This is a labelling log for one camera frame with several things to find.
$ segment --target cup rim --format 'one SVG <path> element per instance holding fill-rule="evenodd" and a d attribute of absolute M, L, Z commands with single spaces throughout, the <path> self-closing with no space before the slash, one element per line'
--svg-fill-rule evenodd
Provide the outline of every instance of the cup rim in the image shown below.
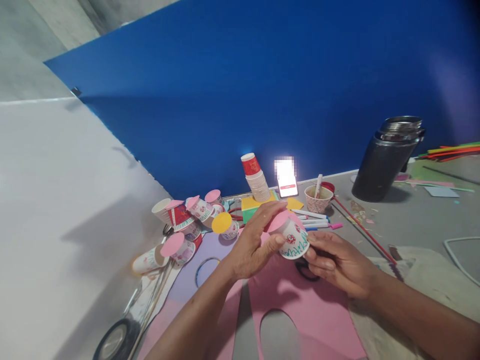
<path fill-rule="evenodd" d="M 327 189 L 326 187 L 321 186 L 322 189 L 327 190 L 331 195 L 330 195 L 330 197 L 327 197 L 327 198 L 318 199 L 316 197 L 313 197 L 313 196 L 310 196 L 310 195 L 307 194 L 307 190 L 310 189 L 310 188 L 315 188 L 315 185 L 311 185 L 304 190 L 304 193 L 305 193 L 305 196 L 306 196 L 307 199 L 313 199 L 315 201 L 326 201 L 326 200 L 331 200 L 334 197 L 334 193 L 330 189 Z"/>

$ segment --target pink paper circle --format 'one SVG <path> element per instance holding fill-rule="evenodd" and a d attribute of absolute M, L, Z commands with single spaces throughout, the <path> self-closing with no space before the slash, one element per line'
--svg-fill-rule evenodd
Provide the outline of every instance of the pink paper circle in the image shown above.
<path fill-rule="evenodd" d="M 172 256 L 180 249 L 184 241 L 185 241 L 185 235 L 183 232 L 174 233 L 172 236 L 168 238 L 165 244 L 163 244 L 160 250 L 160 254 L 165 258 Z"/>
<path fill-rule="evenodd" d="M 200 199 L 200 195 L 189 198 L 188 202 L 186 203 L 186 209 L 190 210 L 192 206 L 195 205 L 199 199 Z"/>
<path fill-rule="evenodd" d="M 278 228 L 280 228 L 287 219 L 289 218 L 289 211 L 287 209 L 279 212 L 277 215 L 273 217 L 273 219 L 270 221 L 270 224 L 268 225 L 268 228 L 265 230 L 267 233 L 272 233 Z"/>
<path fill-rule="evenodd" d="M 165 209 L 173 209 L 174 207 L 177 207 L 180 204 L 183 204 L 183 200 L 172 200 L 170 203 L 165 207 Z"/>
<path fill-rule="evenodd" d="M 215 189 L 210 191 L 207 195 L 205 195 L 205 201 L 207 203 L 217 200 L 220 196 L 220 190 Z"/>

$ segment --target pink paper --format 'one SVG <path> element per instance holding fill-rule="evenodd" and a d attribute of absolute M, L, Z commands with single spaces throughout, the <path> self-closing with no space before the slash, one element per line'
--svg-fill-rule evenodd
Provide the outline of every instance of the pink paper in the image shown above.
<path fill-rule="evenodd" d="M 260 360 L 264 359 L 260 326 L 272 309 L 284 311 L 295 324 L 301 339 L 299 359 L 367 356 L 350 318 L 347 294 L 323 279 L 316 282 L 304 279 L 294 261 L 274 255 L 248 281 L 248 288 Z"/>

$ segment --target white wall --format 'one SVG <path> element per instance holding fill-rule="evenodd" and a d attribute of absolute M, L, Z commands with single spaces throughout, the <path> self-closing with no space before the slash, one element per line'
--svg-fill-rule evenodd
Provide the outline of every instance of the white wall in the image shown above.
<path fill-rule="evenodd" d="M 78 99 L 0 103 L 0 357 L 91 359 L 166 197 Z"/>

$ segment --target white paper cup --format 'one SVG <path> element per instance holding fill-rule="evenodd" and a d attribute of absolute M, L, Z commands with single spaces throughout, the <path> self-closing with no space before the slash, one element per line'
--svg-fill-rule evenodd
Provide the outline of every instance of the white paper cup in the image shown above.
<path fill-rule="evenodd" d="M 212 191 L 209 191 L 205 195 L 205 201 L 209 204 L 223 204 L 223 199 L 222 196 L 220 195 L 220 190 L 215 189 Z"/>
<path fill-rule="evenodd" d="M 154 207 L 151 208 L 151 212 L 165 224 L 172 226 L 172 221 L 170 220 L 169 211 L 166 209 L 167 205 L 170 204 L 172 199 L 166 198 L 160 202 L 157 202 Z"/>
<path fill-rule="evenodd" d="M 212 206 L 213 206 L 213 212 L 205 221 L 202 222 L 203 225 L 205 225 L 207 228 L 210 228 L 210 229 L 212 228 L 212 222 L 217 217 L 217 215 L 225 212 L 225 208 L 223 205 L 214 203 L 212 204 Z"/>
<path fill-rule="evenodd" d="M 185 240 L 182 232 L 170 236 L 161 248 L 161 255 L 171 257 L 178 265 L 188 263 L 195 254 L 195 244 Z"/>
<path fill-rule="evenodd" d="M 185 240 L 192 242 L 202 233 L 202 227 L 198 222 L 194 221 L 177 232 L 183 233 L 183 235 L 185 235 Z"/>
<path fill-rule="evenodd" d="M 278 251 L 285 259 L 301 258 L 310 247 L 307 232 L 291 219 L 288 210 L 280 212 L 272 219 L 267 232 L 270 235 L 282 234 L 286 238 L 285 244 Z"/>
<path fill-rule="evenodd" d="M 186 209 L 201 222 L 204 222 L 214 211 L 212 204 L 202 200 L 199 195 L 188 200 Z"/>
<path fill-rule="evenodd" d="M 137 274 L 145 274 L 163 268 L 169 262 L 168 257 L 161 255 L 163 244 L 160 244 L 135 259 L 131 268 Z"/>
<path fill-rule="evenodd" d="M 228 212 L 222 212 L 213 219 L 211 228 L 215 234 L 221 234 L 225 240 L 233 240 L 239 233 L 238 222 L 232 220 Z"/>

